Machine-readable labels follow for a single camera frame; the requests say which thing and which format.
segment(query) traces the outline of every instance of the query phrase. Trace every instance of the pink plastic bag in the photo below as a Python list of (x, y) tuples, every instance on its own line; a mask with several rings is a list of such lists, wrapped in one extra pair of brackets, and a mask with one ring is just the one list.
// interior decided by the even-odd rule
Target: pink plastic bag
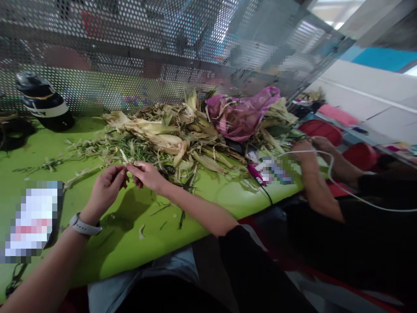
[(279, 98), (281, 96), (278, 88), (267, 87), (250, 98), (216, 95), (205, 102), (217, 131), (226, 138), (244, 142), (254, 134), (265, 112)]

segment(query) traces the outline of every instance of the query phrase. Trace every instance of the charging cable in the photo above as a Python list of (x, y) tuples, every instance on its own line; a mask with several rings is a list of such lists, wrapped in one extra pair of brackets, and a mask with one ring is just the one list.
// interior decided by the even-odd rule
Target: charging cable
[(280, 154), (278, 157), (281, 157), (281, 156), (283, 156), (283, 155), (285, 155), (285, 154), (291, 154), (291, 153), (306, 153), (306, 152), (314, 152), (314, 153), (319, 152), (319, 153), (327, 154), (328, 156), (330, 156), (330, 164), (329, 164), (329, 168), (328, 168), (328, 171), (327, 171), (327, 175), (329, 176), (330, 181), (331, 181), (333, 184), (337, 185), (337, 186), (338, 186), (340, 189), (342, 189), (344, 192), (346, 192), (346, 193), (348, 193), (349, 195), (351, 195), (352, 197), (354, 197), (354, 198), (356, 198), (356, 199), (358, 199), (358, 200), (360, 200), (360, 201), (362, 201), (362, 202), (364, 202), (364, 203), (366, 203), (366, 204), (368, 204), (368, 205), (370, 205), (370, 206), (373, 206), (374, 208), (377, 208), (377, 209), (380, 209), (380, 210), (383, 210), (383, 211), (389, 211), (389, 212), (417, 212), (417, 209), (412, 209), (412, 210), (392, 210), (392, 209), (386, 209), (386, 208), (383, 208), (383, 207), (377, 206), (377, 205), (375, 205), (375, 204), (372, 204), (372, 203), (370, 203), (370, 202), (368, 202), (368, 201), (366, 201), (366, 200), (364, 200), (364, 199), (362, 199), (362, 198), (360, 198), (360, 197), (358, 197), (358, 196), (354, 195), (354, 194), (353, 194), (353, 193), (351, 193), (349, 190), (346, 190), (345, 188), (343, 188), (342, 186), (340, 186), (340, 185), (339, 185), (338, 183), (336, 183), (336, 182), (333, 180), (333, 178), (331, 177), (331, 170), (332, 170), (332, 168), (333, 168), (333, 164), (334, 164), (334, 156), (333, 156), (332, 154), (330, 154), (330, 153), (327, 153), (327, 152), (324, 152), (324, 151), (319, 151), (319, 150), (288, 151), (288, 152), (284, 152), (284, 153)]

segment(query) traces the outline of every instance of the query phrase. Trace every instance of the smartwatch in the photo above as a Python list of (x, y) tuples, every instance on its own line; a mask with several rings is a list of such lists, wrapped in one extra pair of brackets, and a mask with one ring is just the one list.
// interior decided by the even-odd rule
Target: smartwatch
[(103, 229), (100, 226), (100, 222), (97, 223), (96, 226), (91, 226), (89, 224), (85, 224), (82, 220), (79, 219), (79, 213), (72, 217), (72, 219), (69, 221), (69, 224), (75, 229), (77, 232), (89, 235), (89, 236), (95, 236), (98, 235), (101, 230)]

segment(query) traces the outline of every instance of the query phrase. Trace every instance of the perforated metal panel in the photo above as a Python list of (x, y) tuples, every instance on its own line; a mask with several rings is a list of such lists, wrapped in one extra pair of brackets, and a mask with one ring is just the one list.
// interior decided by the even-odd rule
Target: perforated metal panel
[(26, 70), (90, 115), (181, 103), (194, 87), (291, 97), (353, 43), (292, 0), (3, 1), (0, 109), (23, 109)]

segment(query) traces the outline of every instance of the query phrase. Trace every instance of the green tabletop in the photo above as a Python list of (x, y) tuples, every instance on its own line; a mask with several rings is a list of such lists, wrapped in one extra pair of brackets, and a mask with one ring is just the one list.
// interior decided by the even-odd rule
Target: green tabletop
[[(101, 118), (78, 118), (76, 126), (69, 131), (54, 133), (47, 129), (39, 129), (36, 134), (28, 138), (23, 148), (9, 152), (9, 157), (5, 152), (1, 152), (0, 236), (5, 238), (6, 234), (10, 233), (10, 220), (15, 218), (20, 196), (25, 194), (28, 182), (67, 181), (75, 176), (75, 172), (94, 167), (102, 161), (98, 158), (67, 161), (59, 165), (55, 172), (41, 169), (31, 175), (14, 170), (38, 167), (42, 165), (45, 157), (56, 158), (61, 153), (65, 154), (65, 148), (68, 147), (64, 142), (65, 138), (72, 140), (95, 138), (100, 136), (104, 125)], [(289, 157), (290, 162), (286, 157), (282, 158), (283, 166), (294, 177), (295, 184), (282, 185), (275, 181), (267, 186), (265, 189), (274, 203), (294, 195), (303, 188), (299, 166), (291, 157)], [(87, 203), (98, 174), (99, 171), (83, 178), (68, 189), (63, 202), (61, 226), (67, 226), (71, 217), (82, 210)], [(268, 197), (255, 180), (250, 179), (248, 182), (255, 190), (244, 189), (237, 175), (220, 177), (206, 169), (200, 169), (195, 194), (218, 203), (236, 219), (241, 219), (270, 205)], [(137, 190), (133, 183), (130, 183), (126, 190), (121, 190), (116, 202), (102, 218), (103, 231), (90, 239), (73, 276), (72, 285), (84, 285), (131, 270), (208, 234), (188, 215), (182, 229), (179, 229), (181, 210), (176, 206), (167, 207), (150, 216), (168, 203), (167, 199), (155, 196), (146, 187)], [(142, 225), (145, 225), (143, 229), (145, 238), (139, 240), (139, 229)], [(23, 278), (34, 269), (48, 250), (45, 249), (41, 256), (32, 258), (32, 263), (27, 267)], [(0, 264), (0, 303), (5, 300), (4, 290), (11, 281), (14, 266), (15, 264)]]

